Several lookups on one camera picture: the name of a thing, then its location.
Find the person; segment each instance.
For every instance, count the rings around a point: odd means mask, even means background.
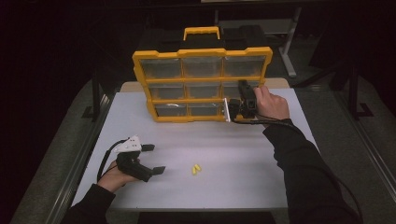
[[[360,223],[356,212],[344,201],[337,178],[290,119],[286,99],[273,95],[265,86],[255,88],[257,119],[277,119],[288,125],[265,124],[262,132],[274,146],[274,158],[284,172],[290,224]],[[106,223],[106,210],[114,192],[136,181],[123,174],[113,161],[108,171],[92,185],[80,203],[70,208],[64,223]]]

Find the floor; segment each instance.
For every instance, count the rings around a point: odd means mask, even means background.
[[[308,66],[318,42],[315,37],[298,36],[293,41],[290,58],[297,71],[296,78],[287,76],[276,50],[283,41],[282,37],[268,38],[274,50],[274,58],[268,67],[267,77],[284,77],[292,85],[320,71]],[[358,199],[365,223],[394,223],[395,199],[371,160],[370,152],[356,126],[358,123],[358,126],[364,129],[390,172],[395,174],[396,119],[381,103],[373,86],[362,78],[359,85],[359,102],[366,103],[374,115],[361,118],[359,122],[351,119],[345,110],[347,89],[331,91],[328,87],[331,78],[332,76],[328,76],[308,88],[296,89],[318,148],[323,159]],[[92,135],[98,134],[97,126],[103,122],[99,120],[94,123],[90,119],[82,118],[86,107],[92,106],[91,87],[91,82],[87,83],[70,106],[12,223],[57,223],[67,209],[67,204],[59,202],[59,199],[62,199],[59,196],[65,188],[64,181],[70,177],[70,171],[74,169],[76,155],[83,147],[89,147],[86,146],[87,142],[94,144]],[[347,193],[345,198],[352,207],[356,207]],[[71,200],[67,197],[63,199],[67,202]],[[286,209],[271,212],[277,224],[289,223]],[[111,209],[107,213],[110,223],[137,223],[138,216],[138,213]]]

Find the black sleeve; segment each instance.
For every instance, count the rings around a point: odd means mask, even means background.
[[[107,223],[106,211],[115,197],[110,191],[92,184],[81,202],[66,212],[61,223]]]
[[[273,124],[262,132],[284,172],[290,223],[359,223],[317,148],[298,131]]]

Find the table top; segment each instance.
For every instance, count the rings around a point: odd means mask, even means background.
[[[293,122],[306,138],[315,140],[293,89],[271,89],[285,97]],[[154,122],[143,92],[116,94],[97,140],[74,203],[95,183],[100,163],[115,142],[137,134],[142,144],[154,144],[141,153],[149,168],[166,166],[162,175],[127,184],[117,192],[112,208],[135,211],[266,210],[287,207],[283,172],[261,125],[218,121]],[[111,153],[106,167],[116,159]],[[191,173],[194,164],[202,171]]]

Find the carrying handle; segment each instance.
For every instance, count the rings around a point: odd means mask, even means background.
[[[203,34],[216,34],[220,39],[219,27],[208,26],[208,27],[188,27],[184,29],[183,40],[186,40],[187,35],[203,35]]]

